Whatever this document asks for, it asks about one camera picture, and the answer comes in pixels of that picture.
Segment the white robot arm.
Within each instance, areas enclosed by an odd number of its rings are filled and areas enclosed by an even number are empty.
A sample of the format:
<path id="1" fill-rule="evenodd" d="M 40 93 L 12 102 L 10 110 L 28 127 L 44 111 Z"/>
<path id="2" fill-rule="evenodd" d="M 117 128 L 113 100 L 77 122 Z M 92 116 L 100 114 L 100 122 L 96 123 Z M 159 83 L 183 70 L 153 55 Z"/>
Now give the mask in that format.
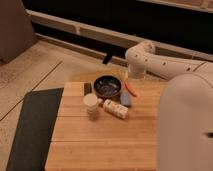
<path id="1" fill-rule="evenodd" d="M 213 62 L 158 55 L 145 40 L 125 52 L 128 73 L 168 81 L 157 114 L 157 171 L 213 171 Z"/>

